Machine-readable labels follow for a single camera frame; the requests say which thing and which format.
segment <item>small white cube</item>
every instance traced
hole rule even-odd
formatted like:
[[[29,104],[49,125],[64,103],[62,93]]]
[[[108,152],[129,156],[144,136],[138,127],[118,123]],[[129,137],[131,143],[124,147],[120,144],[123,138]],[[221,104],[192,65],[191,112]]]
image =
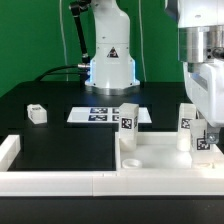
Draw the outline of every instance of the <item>small white cube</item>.
[[[47,123],[47,111],[39,104],[27,106],[28,117],[34,124]]]

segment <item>black cable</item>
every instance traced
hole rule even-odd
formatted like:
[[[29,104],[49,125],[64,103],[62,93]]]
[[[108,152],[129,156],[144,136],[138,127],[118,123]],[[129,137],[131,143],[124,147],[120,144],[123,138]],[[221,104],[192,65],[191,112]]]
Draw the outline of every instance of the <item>black cable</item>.
[[[51,73],[53,73],[55,71],[60,71],[60,70],[70,69],[70,68],[78,68],[78,65],[65,65],[65,66],[60,66],[60,67],[52,68],[52,69],[44,72],[42,75],[38,76],[35,79],[35,81],[41,81],[45,76],[50,75]]]
[[[86,75],[87,72],[53,72],[47,75]]]
[[[217,48],[217,49],[213,50],[212,55],[216,59],[224,59],[224,49]]]
[[[78,33],[78,38],[80,42],[80,48],[82,51],[82,62],[83,63],[89,63],[90,62],[90,57],[87,52],[87,47],[86,47],[86,42],[85,42],[85,37],[82,29],[82,23],[80,20],[80,13],[87,11],[88,10],[88,5],[91,3],[90,0],[88,1],[76,1],[70,3],[70,10],[72,12],[72,15],[75,20],[75,25]]]

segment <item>white platform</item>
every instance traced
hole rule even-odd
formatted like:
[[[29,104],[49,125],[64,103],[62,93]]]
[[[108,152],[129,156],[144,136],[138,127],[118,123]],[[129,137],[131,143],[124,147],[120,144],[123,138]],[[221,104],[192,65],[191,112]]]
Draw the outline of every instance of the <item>white platform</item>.
[[[99,113],[92,113],[91,109],[107,109],[107,112],[99,112]],[[96,119],[95,121],[89,120],[90,116],[106,116],[106,120],[103,119]],[[69,123],[118,123],[119,122],[119,108],[115,107],[73,107],[70,115],[67,120]],[[139,123],[152,123],[149,112],[147,108],[142,107],[139,108],[139,116],[138,116]]]
[[[190,154],[175,144],[176,133],[139,133],[137,150],[120,152],[116,133],[116,171],[0,172],[0,196],[224,195],[219,149],[211,164],[192,168]],[[122,168],[127,158],[142,160],[143,167]]]

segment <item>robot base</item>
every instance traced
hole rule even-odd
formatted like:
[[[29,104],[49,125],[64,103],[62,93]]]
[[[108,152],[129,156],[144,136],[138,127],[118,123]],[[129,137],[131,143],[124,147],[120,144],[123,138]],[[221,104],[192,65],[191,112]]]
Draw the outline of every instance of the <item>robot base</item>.
[[[119,96],[119,95],[125,95],[125,94],[138,92],[140,90],[140,82],[138,81],[132,86],[124,88],[124,89],[99,88],[99,87],[87,85],[87,84],[85,88],[87,91],[97,93],[97,94]]]

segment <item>white block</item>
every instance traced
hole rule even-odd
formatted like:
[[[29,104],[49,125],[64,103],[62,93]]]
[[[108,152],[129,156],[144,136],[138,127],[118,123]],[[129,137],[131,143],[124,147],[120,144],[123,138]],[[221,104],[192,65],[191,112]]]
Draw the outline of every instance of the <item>white block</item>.
[[[182,103],[179,109],[179,121],[177,132],[177,149],[190,151],[190,121],[196,118],[196,107],[193,104]]]
[[[28,117],[34,124],[47,123],[47,111],[39,104],[27,106]]]
[[[123,151],[136,149],[138,133],[138,111],[137,104],[124,103],[119,108],[119,139]]]
[[[207,122],[205,119],[197,119],[190,121],[191,132],[191,157],[192,165],[196,164],[209,164],[215,160],[214,145],[210,145],[206,142],[205,132],[207,128]]]
[[[9,135],[0,146],[0,171],[8,170],[19,151],[19,135]]]

